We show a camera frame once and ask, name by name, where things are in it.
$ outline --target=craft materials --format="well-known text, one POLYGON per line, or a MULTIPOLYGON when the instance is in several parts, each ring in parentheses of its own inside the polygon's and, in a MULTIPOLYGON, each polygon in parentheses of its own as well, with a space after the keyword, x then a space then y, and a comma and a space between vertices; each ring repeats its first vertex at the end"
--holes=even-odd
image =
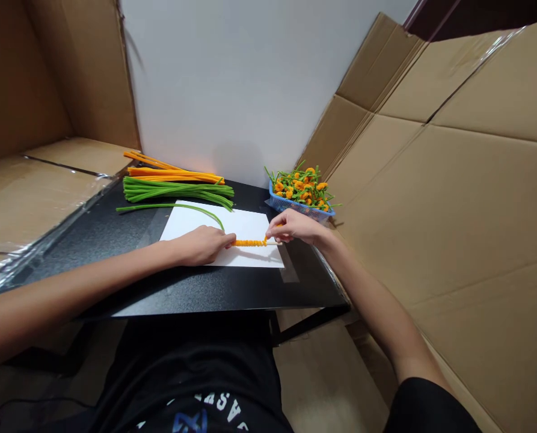
POLYGON ((172 170, 187 171, 182 168, 178 168, 173 165, 166 164, 165 162, 159 161, 156 158, 152 158, 151 156, 142 155, 142 153, 138 152, 137 150, 124 152, 124 156, 127 156, 128 158, 136 159, 137 161, 141 161, 145 164, 149 164, 158 168, 167 168, 167 169, 172 169, 172 170))
POLYGON ((142 180, 154 180, 157 182, 177 182, 179 180, 195 180, 197 182, 224 184, 224 178, 213 173, 198 173, 186 171, 180 168, 150 168, 129 167, 128 174, 142 180))
POLYGON ((210 212, 209 210, 202 209, 201 207, 193 206, 191 204, 183 204, 183 203, 138 204, 137 206, 117 207, 116 212, 130 212, 132 210, 150 209, 151 207, 187 207, 188 209, 199 210, 200 212, 205 213, 209 217, 215 219, 218 225, 220 226, 220 229, 224 230, 222 221, 220 221, 220 218, 218 218, 214 213, 210 212))
POLYGON ((234 189, 228 185, 149 182, 130 176, 126 176, 123 183, 124 195, 131 203, 154 197, 194 197, 220 204, 228 210, 232 210, 234 205, 226 198, 234 197, 234 189))
MULTIPOLYGON (((239 209, 229 212, 221 206, 199 204, 185 200, 178 200, 176 204, 198 206, 204 210, 208 210, 222 221, 226 233, 236 233, 240 239, 263 239, 269 225, 268 217, 264 213, 239 209)), ((160 239, 163 241, 175 239, 202 225, 221 228, 220 224, 204 213, 193 212, 183 207, 176 207, 170 212, 170 217, 160 239)), ((284 268, 278 247, 276 245, 268 245, 268 243, 263 248, 250 246, 229 248, 228 250, 222 249, 218 253, 216 261, 210 266, 284 268)))
POLYGON ((195 180, 197 182, 217 183, 224 185, 224 178, 213 173, 198 173, 196 171, 184 170, 165 162, 159 161, 156 158, 143 155, 136 150, 124 152, 124 156, 136 159, 145 164, 152 165, 157 168, 149 167, 129 167, 128 173, 130 176, 139 177, 142 180, 155 180, 159 182, 177 182, 179 180, 195 180))
POLYGON ((302 161, 296 169, 290 173, 279 171, 269 173, 266 171, 272 183, 272 192, 278 197, 303 204, 304 206, 328 212, 331 207, 342 206, 341 204, 329 204, 334 196, 328 192, 328 184, 320 182, 321 172, 318 165, 300 170, 304 164, 302 161))
POLYGON ((239 241, 236 240, 232 242, 232 245, 235 247, 267 247, 268 245, 282 245, 278 242, 268 242, 266 240, 266 236, 264 237, 264 241, 239 241))

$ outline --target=person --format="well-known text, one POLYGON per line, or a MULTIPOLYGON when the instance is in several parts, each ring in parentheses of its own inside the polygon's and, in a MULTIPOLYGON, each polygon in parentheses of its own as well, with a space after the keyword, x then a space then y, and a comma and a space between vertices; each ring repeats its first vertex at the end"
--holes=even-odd
MULTIPOLYGON (((341 240, 290 209, 271 221, 266 237, 298 238, 318 248, 390 359, 399 388, 386 432, 479 431, 410 315, 341 240)), ((132 282, 174 266, 213 262, 235 239, 233 233, 201 226, 1 294, 0 362, 132 282)), ((90 431, 292 431, 281 409, 267 315, 205 317, 129 323, 90 431)))

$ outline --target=bundle of green pipe cleaners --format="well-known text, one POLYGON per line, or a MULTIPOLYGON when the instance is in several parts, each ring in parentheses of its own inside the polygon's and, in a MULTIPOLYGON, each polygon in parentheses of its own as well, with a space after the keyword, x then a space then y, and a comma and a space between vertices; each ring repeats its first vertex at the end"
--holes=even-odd
MULTIPOLYGON (((195 197, 208 200, 216 204, 224 206, 229 212, 232 212, 234 203, 227 197, 234 197, 234 189, 228 185, 219 185, 218 183, 211 185, 210 183, 199 183, 196 185, 190 183, 174 183, 174 182, 151 182, 148 180, 134 179, 126 176, 124 178, 124 196, 131 203, 137 203, 148 198, 155 197, 195 197)), ((206 213, 211 218, 215 219, 220 228, 224 230, 224 226, 220 219, 212 212, 208 212, 200 207, 190 206, 188 204, 175 203, 155 203, 155 204, 138 204, 136 206, 118 207, 117 212, 129 212, 138 209, 148 209, 151 207, 187 207, 193 210, 206 213)))

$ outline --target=hand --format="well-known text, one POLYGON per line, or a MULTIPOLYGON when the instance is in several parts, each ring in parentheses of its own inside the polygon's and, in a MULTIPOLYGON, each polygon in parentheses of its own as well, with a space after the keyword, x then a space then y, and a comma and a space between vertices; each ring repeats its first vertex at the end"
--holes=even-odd
POLYGON ((266 231, 266 237, 274 237, 276 242, 290 242, 292 238, 299 238, 310 245, 318 244, 328 234, 326 227, 292 209, 286 209, 273 218, 266 231))
POLYGON ((169 242, 179 254, 179 266, 202 266, 214 262, 223 248, 230 248, 236 235, 226 235, 222 230, 209 226, 197 229, 169 242))

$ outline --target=black table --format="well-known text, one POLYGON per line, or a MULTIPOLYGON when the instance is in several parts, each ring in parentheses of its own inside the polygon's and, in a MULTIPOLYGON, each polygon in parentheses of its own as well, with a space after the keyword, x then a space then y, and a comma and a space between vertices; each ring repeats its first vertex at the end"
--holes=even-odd
MULTIPOLYGON (((265 203, 269 197, 266 189, 238 182, 227 181, 227 184, 235 191, 235 209, 263 212, 269 220, 277 214, 265 203)), ((60 237, 52 238, 53 242, 44 239, 40 244, 47 245, 45 249, 0 288, 0 293, 150 245, 159 240, 173 212, 173 208, 164 207, 119 215, 115 209, 123 206, 130 204, 124 199, 120 181, 105 191, 60 237)), ((109 296, 87 310, 80 320, 97 322, 149 315, 320 308, 286 330, 278 329, 277 322, 273 321, 274 344, 279 345, 349 310, 334 275, 315 248, 296 240, 279 250, 284 269, 229 266, 169 269, 109 296)))

